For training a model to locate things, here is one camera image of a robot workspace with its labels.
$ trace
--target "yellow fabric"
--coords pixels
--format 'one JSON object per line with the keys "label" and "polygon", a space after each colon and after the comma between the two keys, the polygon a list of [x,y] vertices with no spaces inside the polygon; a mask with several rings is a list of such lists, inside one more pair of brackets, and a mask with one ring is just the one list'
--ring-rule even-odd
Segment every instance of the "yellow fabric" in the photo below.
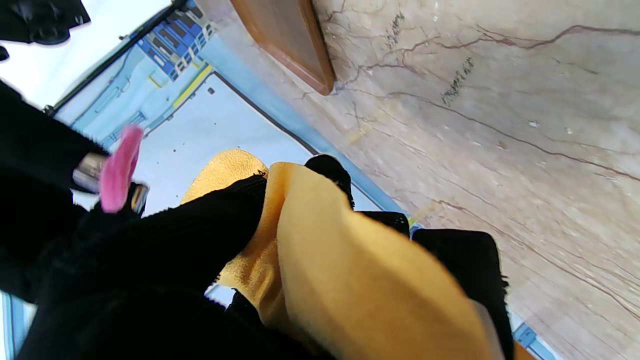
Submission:
{"label": "yellow fabric", "polygon": [[[256,173],[262,163],[251,158],[217,155],[185,201]],[[258,229],[219,283],[237,288],[268,327],[310,336],[338,359],[490,358],[483,325],[446,269],[297,164],[269,169]]]}

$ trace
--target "marble floor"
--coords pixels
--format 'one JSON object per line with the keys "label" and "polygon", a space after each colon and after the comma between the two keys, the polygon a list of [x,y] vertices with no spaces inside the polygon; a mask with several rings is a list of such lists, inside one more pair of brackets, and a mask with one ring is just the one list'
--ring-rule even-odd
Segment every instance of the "marble floor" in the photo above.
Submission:
{"label": "marble floor", "polygon": [[261,51],[228,0],[201,3],[419,223],[492,234],[511,310],[565,359],[637,359],[640,3],[315,0],[327,97]]}

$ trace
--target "pink keychain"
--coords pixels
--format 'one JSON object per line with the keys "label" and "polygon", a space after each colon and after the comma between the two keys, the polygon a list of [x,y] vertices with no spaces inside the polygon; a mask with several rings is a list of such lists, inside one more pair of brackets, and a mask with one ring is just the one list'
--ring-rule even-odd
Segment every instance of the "pink keychain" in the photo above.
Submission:
{"label": "pink keychain", "polygon": [[143,131],[126,125],[118,149],[105,160],[100,173],[100,203],[105,213],[117,213],[127,201],[133,170],[136,169]]}

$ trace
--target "black sleeve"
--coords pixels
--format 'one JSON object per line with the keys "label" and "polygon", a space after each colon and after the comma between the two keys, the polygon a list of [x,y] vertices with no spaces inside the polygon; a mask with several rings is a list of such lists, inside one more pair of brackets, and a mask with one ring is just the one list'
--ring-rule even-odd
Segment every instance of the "black sleeve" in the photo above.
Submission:
{"label": "black sleeve", "polygon": [[15,168],[61,189],[74,188],[74,169],[89,152],[106,155],[93,141],[25,103],[0,83],[0,166]]}

